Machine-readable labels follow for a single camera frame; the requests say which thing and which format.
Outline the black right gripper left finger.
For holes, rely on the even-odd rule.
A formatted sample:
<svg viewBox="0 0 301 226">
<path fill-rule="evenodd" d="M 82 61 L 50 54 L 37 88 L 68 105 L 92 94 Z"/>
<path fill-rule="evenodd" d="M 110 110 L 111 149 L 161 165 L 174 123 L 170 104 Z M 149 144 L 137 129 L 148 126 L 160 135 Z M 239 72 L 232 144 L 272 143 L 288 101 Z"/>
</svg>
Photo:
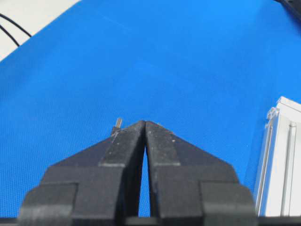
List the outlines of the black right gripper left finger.
<svg viewBox="0 0 301 226">
<path fill-rule="evenodd" d="M 48 167 L 27 193 L 21 226 L 119 226 L 138 214 L 144 152 L 139 121 Z"/>
</svg>

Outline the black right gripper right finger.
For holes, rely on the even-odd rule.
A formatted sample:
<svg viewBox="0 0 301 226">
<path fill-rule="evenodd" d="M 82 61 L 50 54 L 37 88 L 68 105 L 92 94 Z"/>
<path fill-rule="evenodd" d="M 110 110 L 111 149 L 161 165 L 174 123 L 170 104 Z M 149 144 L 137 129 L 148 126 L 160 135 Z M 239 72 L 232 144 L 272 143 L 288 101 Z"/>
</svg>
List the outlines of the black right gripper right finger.
<svg viewBox="0 0 301 226">
<path fill-rule="evenodd" d="M 254 226 L 249 189 L 227 162 L 146 122 L 151 205 L 162 226 Z"/>
</svg>

